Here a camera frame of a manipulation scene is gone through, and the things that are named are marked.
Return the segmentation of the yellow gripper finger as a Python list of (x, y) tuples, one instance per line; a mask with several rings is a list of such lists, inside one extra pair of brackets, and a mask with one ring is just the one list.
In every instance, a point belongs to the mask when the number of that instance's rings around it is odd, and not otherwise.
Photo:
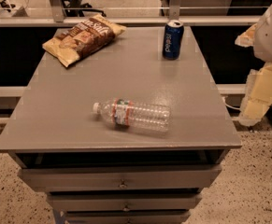
[(240, 47), (244, 47), (244, 48), (253, 47), (256, 26), (257, 26), (257, 24), (253, 24), (244, 33), (239, 35), (235, 40), (235, 44)]
[(259, 71), (251, 70), (246, 82), (245, 96), (241, 102), (238, 121), (244, 126), (254, 126), (272, 106), (272, 63), (265, 63)]

